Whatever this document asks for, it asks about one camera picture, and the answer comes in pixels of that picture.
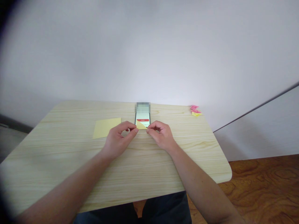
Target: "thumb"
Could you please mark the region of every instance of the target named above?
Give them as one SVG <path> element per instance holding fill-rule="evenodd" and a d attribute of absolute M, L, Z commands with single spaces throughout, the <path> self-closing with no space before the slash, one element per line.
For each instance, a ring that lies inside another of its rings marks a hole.
<path fill-rule="evenodd" d="M 148 133 L 151 137 L 153 137 L 153 139 L 158 142 L 159 139 L 159 133 L 156 132 L 154 129 L 148 128 L 146 130 L 146 133 Z"/>
<path fill-rule="evenodd" d="M 138 128 L 134 128 L 132 131 L 130 131 L 130 133 L 124 137 L 125 142 L 129 145 L 130 142 L 133 140 L 133 138 L 135 138 L 135 136 L 137 135 L 139 129 Z"/>

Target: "phone screen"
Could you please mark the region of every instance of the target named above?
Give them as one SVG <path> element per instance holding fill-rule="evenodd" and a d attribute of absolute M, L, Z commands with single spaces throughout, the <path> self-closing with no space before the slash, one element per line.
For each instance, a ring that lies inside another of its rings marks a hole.
<path fill-rule="evenodd" d="M 142 123 L 145 127 L 150 125 L 150 114 L 149 113 L 136 113 L 136 120 Z"/>
<path fill-rule="evenodd" d="M 137 103 L 135 104 L 135 124 L 136 121 L 142 123 L 145 127 L 150 125 L 150 103 Z"/>

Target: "yellow sticky note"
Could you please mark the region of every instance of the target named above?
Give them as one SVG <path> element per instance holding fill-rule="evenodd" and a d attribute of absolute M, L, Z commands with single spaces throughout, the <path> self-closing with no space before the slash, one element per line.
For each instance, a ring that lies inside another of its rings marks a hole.
<path fill-rule="evenodd" d="M 119 125 L 121 123 L 121 118 L 113 118 L 106 120 L 96 121 L 96 126 L 94 127 L 93 139 L 107 137 L 111 128 Z"/>
<path fill-rule="evenodd" d="M 198 116 L 201 115 L 201 113 L 194 113 L 194 112 L 192 112 L 192 115 L 195 116 L 195 117 L 198 117 Z"/>
<path fill-rule="evenodd" d="M 139 130 L 147 129 L 142 123 L 140 123 L 138 120 L 136 120 L 136 126 Z"/>

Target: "gray floor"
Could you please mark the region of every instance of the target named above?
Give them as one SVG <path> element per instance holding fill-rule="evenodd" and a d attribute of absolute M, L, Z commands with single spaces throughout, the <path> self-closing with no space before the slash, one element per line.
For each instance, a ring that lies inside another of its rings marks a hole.
<path fill-rule="evenodd" d="M 26 133 L 0 126 L 0 163 L 26 136 Z"/>

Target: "wooden table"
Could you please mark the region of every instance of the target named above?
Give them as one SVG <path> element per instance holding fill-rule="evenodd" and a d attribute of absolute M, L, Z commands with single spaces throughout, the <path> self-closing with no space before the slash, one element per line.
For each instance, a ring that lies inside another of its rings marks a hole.
<path fill-rule="evenodd" d="M 92 139 L 97 120 L 121 117 L 134 123 L 135 103 L 65 101 L 31 131 L 0 165 L 8 201 L 18 214 L 47 194 L 104 146 Z M 205 117 L 187 106 L 151 104 L 151 122 L 169 124 L 181 148 L 217 183 L 232 176 Z M 140 130 L 107 168 L 81 212 L 183 191 L 170 156 Z"/>

